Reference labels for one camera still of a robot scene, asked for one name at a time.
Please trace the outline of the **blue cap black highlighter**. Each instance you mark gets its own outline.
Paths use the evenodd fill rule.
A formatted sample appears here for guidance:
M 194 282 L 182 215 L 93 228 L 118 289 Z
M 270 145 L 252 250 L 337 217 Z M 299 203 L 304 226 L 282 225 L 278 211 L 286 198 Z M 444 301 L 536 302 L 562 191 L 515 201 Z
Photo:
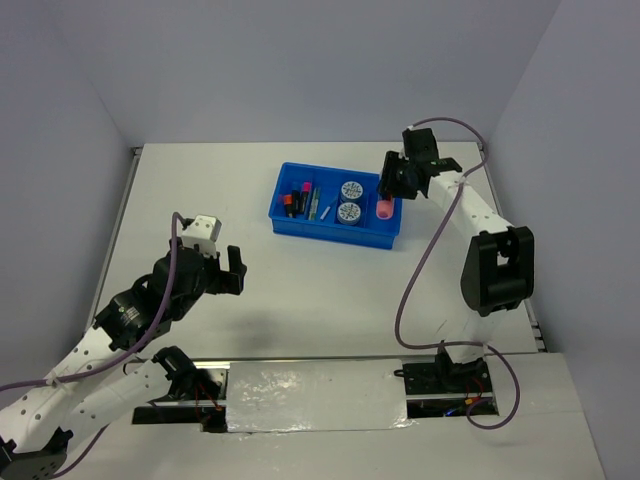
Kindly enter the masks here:
M 304 214 L 304 200 L 302 198 L 302 194 L 298 190 L 293 190 L 291 192 L 291 212 L 293 217 L 301 216 Z

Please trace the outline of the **blue pen refill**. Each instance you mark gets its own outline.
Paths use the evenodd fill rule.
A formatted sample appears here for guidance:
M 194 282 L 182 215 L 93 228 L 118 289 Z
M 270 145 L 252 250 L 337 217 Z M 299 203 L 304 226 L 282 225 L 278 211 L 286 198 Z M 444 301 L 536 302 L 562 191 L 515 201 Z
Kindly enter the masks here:
M 332 205 L 328 205 L 324 211 L 322 212 L 321 216 L 320 216 L 320 221 L 325 221 L 325 219 L 328 217 L 329 213 L 331 212 L 333 206 Z

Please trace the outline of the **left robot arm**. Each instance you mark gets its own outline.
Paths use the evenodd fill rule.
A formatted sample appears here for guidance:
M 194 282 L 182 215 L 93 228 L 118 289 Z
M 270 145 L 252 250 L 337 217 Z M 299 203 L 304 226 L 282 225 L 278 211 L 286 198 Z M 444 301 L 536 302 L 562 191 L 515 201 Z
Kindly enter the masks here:
M 80 342 L 42 380 L 25 381 L 22 395 L 1 412 L 1 476 L 56 479 L 69 451 L 98 438 L 115 419 L 168 397 L 216 402 L 221 385 L 178 347 L 163 347 L 110 385 L 103 380 L 151 341 L 169 332 L 205 294 L 239 295 L 247 267 L 237 246 L 222 269 L 215 244 L 181 240 L 151 273 L 115 295 Z

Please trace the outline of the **blue jar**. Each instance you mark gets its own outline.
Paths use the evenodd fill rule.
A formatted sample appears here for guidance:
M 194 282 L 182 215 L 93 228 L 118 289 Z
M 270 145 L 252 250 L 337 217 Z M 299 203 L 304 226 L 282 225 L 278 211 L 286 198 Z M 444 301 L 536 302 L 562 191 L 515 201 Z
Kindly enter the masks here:
M 341 185 L 340 201 L 342 203 L 359 204 L 364 197 L 364 188 L 357 181 L 347 181 Z
M 341 225 L 356 226 L 362 217 L 362 209 L 355 202 L 342 202 L 336 210 L 337 221 Z

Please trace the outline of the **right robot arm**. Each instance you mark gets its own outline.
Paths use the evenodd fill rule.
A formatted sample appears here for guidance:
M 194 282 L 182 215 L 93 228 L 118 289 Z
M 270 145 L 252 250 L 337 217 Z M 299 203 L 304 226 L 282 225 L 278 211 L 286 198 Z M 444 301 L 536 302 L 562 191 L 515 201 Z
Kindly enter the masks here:
M 423 345 L 403 339 L 401 321 L 410 293 L 437 242 L 448 225 L 466 241 L 466 256 L 459 288 L 468 309 L 465 322 L 428 347 L 449 358 L 434 371 L 436 383 L 446 391 L 457 391 L 470 377 L 470 365 L 488 350 L 506 313 L 517 309 L 534 290 L 535 239 L 526 226 L 516 227 L 502 217 L 470 185 L 470 177 L 486 163 L 465 169 L 454 158 L 441 156 L 427 122 L 407 127 L 403 147 L 385 155 L 377 209 L 389 201 L 414 200 L 423 196 L 444 213 L 402 294 L 394 320 L 396 342 L 405 349 L 423 350 Z

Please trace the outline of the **pink cap black highlighter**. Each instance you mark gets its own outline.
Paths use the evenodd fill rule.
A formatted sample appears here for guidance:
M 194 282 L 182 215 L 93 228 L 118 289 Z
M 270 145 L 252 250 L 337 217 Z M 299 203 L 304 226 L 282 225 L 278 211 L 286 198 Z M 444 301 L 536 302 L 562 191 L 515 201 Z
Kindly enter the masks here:
M 310 181 L 305 181 L 301 187 L 299 204 L 298 204 L 298 214 L 301 217 L 304 217 L 306 215 L 307 204 L 309 201 L 311 190 L 312 190 L 312 183 Z

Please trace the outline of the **pink glue bottle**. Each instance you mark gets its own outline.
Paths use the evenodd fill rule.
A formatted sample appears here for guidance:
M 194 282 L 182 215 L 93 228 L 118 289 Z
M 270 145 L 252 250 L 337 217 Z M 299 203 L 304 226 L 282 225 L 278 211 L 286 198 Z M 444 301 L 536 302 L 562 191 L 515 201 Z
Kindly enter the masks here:
M 394 215 L 394 200 L 380 199 L 376 204 L 376 216 L 380 220 L 390 220 Z

